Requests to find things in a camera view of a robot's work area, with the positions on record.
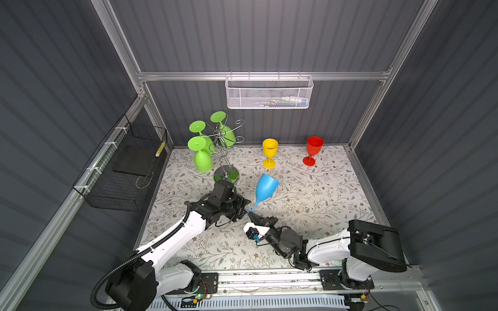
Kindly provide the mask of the blue wine glass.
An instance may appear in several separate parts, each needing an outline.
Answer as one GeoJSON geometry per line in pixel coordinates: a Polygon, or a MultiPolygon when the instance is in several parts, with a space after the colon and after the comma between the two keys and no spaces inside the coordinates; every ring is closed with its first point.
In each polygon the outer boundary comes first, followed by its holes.
{"type": "Polygon", "coordinates": [[[275,178],[267,174],[262,174],[255,190],[256,201],[254,207],[251,209],[245,208],[245,211],[254,212],[258,204],[269,199],[275,193],[279,185],[279,181],[275,178]]]}

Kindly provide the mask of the red wine glass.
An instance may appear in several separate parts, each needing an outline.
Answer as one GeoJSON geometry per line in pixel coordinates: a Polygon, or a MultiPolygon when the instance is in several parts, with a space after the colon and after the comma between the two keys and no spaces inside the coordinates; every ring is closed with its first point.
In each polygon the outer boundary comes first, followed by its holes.
{"type": "Polygon", "coordinates": [[[315,165],[316,160],[315,156],[321,151],[324,145],[324,141],[322,138],[317,136],[312,136],[307,140],[307,153],[308,156],[303,158],[303,164],[312,167],[315,165]]]}

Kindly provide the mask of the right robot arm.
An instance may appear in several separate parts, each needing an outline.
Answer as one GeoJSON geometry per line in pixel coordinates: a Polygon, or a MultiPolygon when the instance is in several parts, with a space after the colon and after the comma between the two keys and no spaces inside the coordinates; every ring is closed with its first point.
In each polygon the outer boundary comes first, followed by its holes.
{"type": "Polygon", "coordinates": [[[253,212],[244,226],[248,239],[264,241],[293,268],[310,271],[331,260],[341,261],[336,280],[345,289],[371,290],[372,274],[406,272],[398,230],[362,220],[350,220],[340,233],[321,239],[305,239],[289,226],[276,228],[278,219],[253,212]]]}

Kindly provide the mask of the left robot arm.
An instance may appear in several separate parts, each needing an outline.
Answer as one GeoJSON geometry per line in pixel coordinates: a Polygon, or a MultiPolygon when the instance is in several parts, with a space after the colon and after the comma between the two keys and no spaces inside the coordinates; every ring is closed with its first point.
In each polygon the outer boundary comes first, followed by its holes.
{"type": "Polygon", "coordinates": [[[177,290],[195,292],[202,273],[198,266],[189,260],[172,268],[165,268],[165,264],[220,217],[225,216],[231,222],[242,219],[250,202],[237,192],[233,183],[217,181],[213,190],[200,200],[185,203],[183,219],[154,240],[117,259],[114,268],[94,286],[91,304],[100,310],[146,310],[159,296],[177,290]]]}

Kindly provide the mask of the yellow wine glass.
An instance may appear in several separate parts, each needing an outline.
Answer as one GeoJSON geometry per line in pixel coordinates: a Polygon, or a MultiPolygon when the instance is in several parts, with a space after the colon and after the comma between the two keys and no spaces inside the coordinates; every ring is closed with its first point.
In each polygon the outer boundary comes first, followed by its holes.
{"type": "Polygon", "coordinates": [[[273,138],[268,138],[263,141],[263,153],[267,157],[263,161],[263,166],[267,169],[273,169],[276,166],[274,157],[278,152],[278,142],[273,138]]]}

